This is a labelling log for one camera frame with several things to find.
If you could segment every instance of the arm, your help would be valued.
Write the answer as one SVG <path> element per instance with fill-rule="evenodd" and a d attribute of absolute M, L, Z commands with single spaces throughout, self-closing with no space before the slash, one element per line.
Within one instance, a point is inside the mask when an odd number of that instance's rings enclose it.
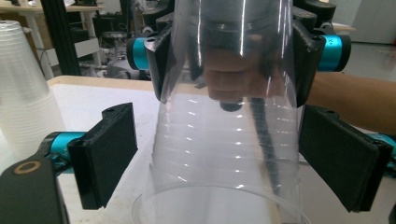
<path fill-rule="evenodd" d="M 351 125 L 396 134 L 396 82 L 317 73 L 307 104 L 329 108 Z"/>

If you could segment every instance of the clear plastic cylinder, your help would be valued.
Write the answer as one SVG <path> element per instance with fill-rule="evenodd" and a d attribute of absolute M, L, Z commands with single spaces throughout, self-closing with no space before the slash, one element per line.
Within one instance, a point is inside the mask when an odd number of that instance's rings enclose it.
<path fill-rule="evenodd" d="M 17 21 L 0 21 L 0 128 L 18 160 L 65 130 L 53 92 Z"/>
<path fill-rule="evenodd" d="M 135 224 L 307 223 L 290 0 L 176 1 Z"/>

